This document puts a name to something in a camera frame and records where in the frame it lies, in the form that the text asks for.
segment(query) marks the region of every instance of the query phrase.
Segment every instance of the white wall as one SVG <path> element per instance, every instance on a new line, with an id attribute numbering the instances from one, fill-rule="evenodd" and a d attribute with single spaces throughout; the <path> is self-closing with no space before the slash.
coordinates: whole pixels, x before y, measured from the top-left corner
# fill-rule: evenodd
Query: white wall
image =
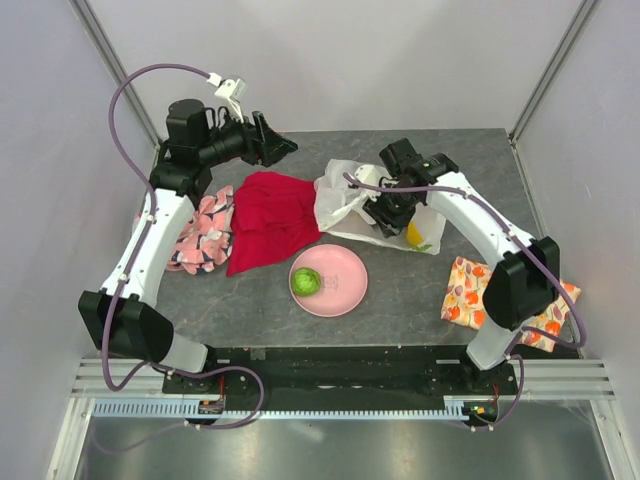
<path id="1" fill-rule="evenodd" d="M 640 448 L 640 4 L 600 2 L 525 130 L 535 203 L 560 243 L 588 351 L 602 357 Z"/>
<path id="2" fill-rule="evenodd" d="M 79 295 L 117 261 L 142 189 L 110 141 L 115 85 L 67 2 L 5 2 L 0 32 L 0 476 L 37 479 L 91 349 Z"/>
<path id="3" fill-rule="evenodd" d="M 284 131 L 510 128 L 580 3 L 90 1 L 129 72 L 178 62 L 241 75 L 247 112 Z M 187 73 L 137 85 L 162 132 L 171 101 L 213 98 Z"/>

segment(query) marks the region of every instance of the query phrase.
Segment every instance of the red towel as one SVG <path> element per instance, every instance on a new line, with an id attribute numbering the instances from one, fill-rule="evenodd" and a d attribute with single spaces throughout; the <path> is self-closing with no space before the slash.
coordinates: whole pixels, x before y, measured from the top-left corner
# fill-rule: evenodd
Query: red towel
<path id="1" fill-rule="evenodd" d="M 256 172 L 235 194 L 233 249 L 227 276 L 286 260 L 317 241 L 313 182 L 275 172 Z"/>

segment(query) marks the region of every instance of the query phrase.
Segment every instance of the metal frame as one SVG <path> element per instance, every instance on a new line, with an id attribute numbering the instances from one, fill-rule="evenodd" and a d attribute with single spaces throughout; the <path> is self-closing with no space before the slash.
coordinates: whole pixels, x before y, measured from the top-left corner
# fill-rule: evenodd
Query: metal frame
<path id="1" fill-rule="evenodd" d="M 89 37 L 93 41 L 93 44 L 98 50 L 100 57 L 102 57 L 109 73 L 111 73 L 111 76 L 117 83 L 122 82 L 127 77 L 127 72 L 122 66 L 122 63 L 120 62 L 115 49 L 111 45 L 107 34 L 102 28 L 102 25 L 98 21 L 98 17 L 93 11 L 93 8 L 91 8 L 89 0 L 69 0 L 69 3 L 78 16 L 78 19 L 82 22 L 86 32 L 89 34 Z M 144 108 L 142 101 L 133 86 L 129 85 L 123 93 L 147 138 L 153 145 L 159 145 L 160 135 L 153 126 L 151 117 Z"/>
<path id="2" fill-rule="evenodd" d="M 522 136 L 522 133 L 529 124 L 529 120 L 531 120 L 531 117 L 538 109 L 538 105 L 540 105 L 540 102 L 547 93 L 551 83 L 567 59 L 571 48 L 575 44 L 580 32 L 582 32 L 584 26 L 587 24 L 587 21 L 591 18 L 591 15 L 595 11 L 595 7 L 598 5 L 599 1 L 600 0 L 582 0 L 578 10 L 576 10 L 576 13 L 571 19 L 569 26 L 565 30 L 560 43 L 556 47 L 555 52 L 553 52 L 549 63 L 544 69 L 540 80 L 538 80 L 538 83 L 533 89 L 522 113 L 520 113 L 518 120 L 516 120 L 513 129 L 509 133 L 509 138 L 511 138 L 512 141 L 517 142 Z"/>
<path id="3" fill-rule="evenodd" d="M 135 366 L 137 360 L 111 360 L 111 371 L 116 383 L 121 382 L 125 375 Z M 517 362 L 511 362 L 515 369 L 516 379 L 519 378 Z M 598 426 L 598 433 L 602 440 L 611 471 L 616 480 L 640 479 L 638 465 L 633 456 L 633 450 L 628 444 L 628 435 L 620 415 L 618 401 L 609 382 L 609 376 L 601 360 L 525 360 L 525 387 L 521 397 L 524 402 L 565 402 L 571 400 L 590 401 L 593 414 Z M 84 359 L 80 364 L 76 380 L 71 391 L 69 406 L 64 418 L 55 452 L 47 473 L 47 480 L 72 479 L 80 465 L 82 449 L 88 434 L 90 419 L 96 413 L 96 405 L 103 405 L 95 416 L 109 416 L 109 408 L 104 405 L 139 404 L 139 405 L 169 405 L 190 404 L 194 400 L 217 400 L 217 395 L 165 395 L 162 393 L 164 376 L 146 367 L 140 370 L 126 389 L 121 392 L 111 392 L 102 378 L 100 359 Z M 513 396 L 504 396 L 505 400 Z M 491 400 L 482 396 L 451 396 L 445 397 L 448 405 L 455 407 L 460 401 Z M 122 416 L 113 410 L 112 416 Z M 264 415 L 267 419 L 298 418 L 298 412 L 275 412 Z M 378 418 L 409 418 L 435 419 L 415 415 L 413 412 L 398 412 L 400 416 L 380 416 Z M 156 408 L 155 413 L 144 414 L 147 418 L 164 418 L 175 416 L 171 410 Z M 351 414 L 349 418 L 358 417 Z M 363 412 L 361 418 L 367 417 Z M 314 419 L 325 418 L 314 415 Z"/>

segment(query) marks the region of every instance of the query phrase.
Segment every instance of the plastic bag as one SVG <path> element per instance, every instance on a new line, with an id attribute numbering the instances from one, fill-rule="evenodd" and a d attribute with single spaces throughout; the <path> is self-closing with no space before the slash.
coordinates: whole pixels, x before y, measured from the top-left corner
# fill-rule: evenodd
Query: plastic bag
<path id="1" fill-rule="evenodd" d="M 388 238 L 382 235 L 375 221 L 362 211 L 362 206 L 369 198 L 367 192 L 360 188 L 349 188 L 349 182 L 343 177 L 345 172 L 355 175 L 362 165 L 364 164 L 352 160 L 331 159 L 324 176 L 315 181 L 314 214 L 318 229 L 337 237 L 360 240 L 380 247 L 438 254 L 446 219 L 422 204 L 417 205 L 416 215 L 413 217 L 423 239 L 422 247 L 412 247 L 405 232 Z M 374 167 L 381 176 L 389 177 L 384 167 Z"/>

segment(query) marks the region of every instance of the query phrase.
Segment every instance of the round pink plate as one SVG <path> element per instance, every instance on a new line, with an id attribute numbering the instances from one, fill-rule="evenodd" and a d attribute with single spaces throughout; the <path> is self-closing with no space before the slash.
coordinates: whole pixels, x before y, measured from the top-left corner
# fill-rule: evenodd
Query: round pink plate
<path id="1" fill-rule="evenodd" d="M 291 266 L 312 268 L 322 276 L 322 289 L 315 295 L 293 299 L 307 312 L 319 317 L 337 317 L 353 310 L 367 291 L 367 269 L 351 250 L 339 245 L 317 245 L 303 252 Z"/>

